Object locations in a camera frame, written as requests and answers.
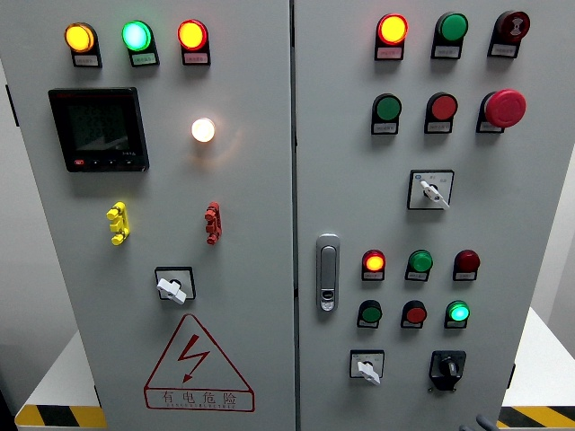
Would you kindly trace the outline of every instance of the emergency stop button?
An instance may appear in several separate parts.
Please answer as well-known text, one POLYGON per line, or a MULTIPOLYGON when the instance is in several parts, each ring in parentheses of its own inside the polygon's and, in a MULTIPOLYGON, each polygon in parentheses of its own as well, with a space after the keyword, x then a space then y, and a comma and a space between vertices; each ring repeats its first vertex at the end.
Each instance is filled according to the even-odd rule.
POLYGON ((477 121, 477 133, 503 133, 525 115, 527 102, 517 90, 506 88, 483 98, 477 121))

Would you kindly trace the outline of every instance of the red triangle warning sign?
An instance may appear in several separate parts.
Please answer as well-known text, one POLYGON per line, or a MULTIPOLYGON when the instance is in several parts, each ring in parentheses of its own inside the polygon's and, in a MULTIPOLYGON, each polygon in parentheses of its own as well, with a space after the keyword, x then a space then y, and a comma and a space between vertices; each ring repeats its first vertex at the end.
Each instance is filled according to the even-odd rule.
POLYGON ((253 390, 193 314, 184 314, 144 387, 149 409, 255 411, 253 390))

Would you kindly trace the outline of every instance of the green indicator light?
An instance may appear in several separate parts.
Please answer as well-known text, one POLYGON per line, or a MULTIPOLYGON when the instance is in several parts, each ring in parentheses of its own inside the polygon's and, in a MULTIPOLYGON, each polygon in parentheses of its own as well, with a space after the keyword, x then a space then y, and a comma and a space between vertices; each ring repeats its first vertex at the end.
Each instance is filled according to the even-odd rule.
POLYGON ((402 105, 394 97, 384 97, 377 104, 377 115, 380 119, 389 121, 394 119, 402 111, 402 105))
POLYGON ((460 40, 467 33, 468 23, 465 15, 461 13, 451 13, 446 16, 441 25, 439 32, 441 36, 449 41, 460 40))
POLYGON ((428 251, 415 251, 410 256, 410 266, 417 272, 427 272, 433 266, 433 259, 428 251))
POLYGON ((448 306, 447 314, 452 321, 464 321, 469 317, 469 307, 463 301, 456 301, 448 306))
POLYGON ((127 22, 122 29, 126 46, 133 51, 143 51, 152 42, 150 28, 141 21, 127 22))
POLYGON ((381 316, 382 316, 381 310, 378 310, 375 307, 366 308, 361 313, 361 318, 367 323, 376 323, 377 321, 379 321, 379 319, 381 319, 381 316))

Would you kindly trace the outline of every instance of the red terminal connector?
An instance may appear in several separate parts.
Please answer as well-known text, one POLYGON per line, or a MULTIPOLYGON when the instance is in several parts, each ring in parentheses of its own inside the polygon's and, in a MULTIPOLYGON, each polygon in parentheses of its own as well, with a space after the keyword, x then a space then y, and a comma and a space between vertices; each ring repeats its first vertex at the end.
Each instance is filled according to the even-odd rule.
POLYGON ((222 236, 222 218, 219 212, 219 204, 210 202, 204 218, 208 222, 206 232, 209 233, 207 243, 214 245, 222 236))

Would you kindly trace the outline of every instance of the green push button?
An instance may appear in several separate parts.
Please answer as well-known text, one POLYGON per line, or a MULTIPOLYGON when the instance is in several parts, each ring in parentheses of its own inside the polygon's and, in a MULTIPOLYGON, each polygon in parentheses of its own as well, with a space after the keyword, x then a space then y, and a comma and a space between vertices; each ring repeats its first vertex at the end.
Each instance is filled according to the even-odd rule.
POLYGON ((361 318, 367 323, 376 323, 381 316, 381 310, 376 307, 368 307, 361 313, 361 318))
POLYGON ((439 33, 445 39, 455 42, 465 36, 468 27, 469 24, 465 15, 461 13, 450 13, 441 21, 439 33))
POLYGON ((417 272, 427 272, 433 266, 433 259, 428 251, 419 250, 411 254, 409 264, 417 272))
POLYGON ((385 121, 396 118, 401 111, 402 104, 393 96, 385 96, 377 104, 377 115, 385 121))
POLYGON ((469 317, 469 306, 464 301, 453 301, 447 306, 447 315, 452 321, 464 321, 469 317))

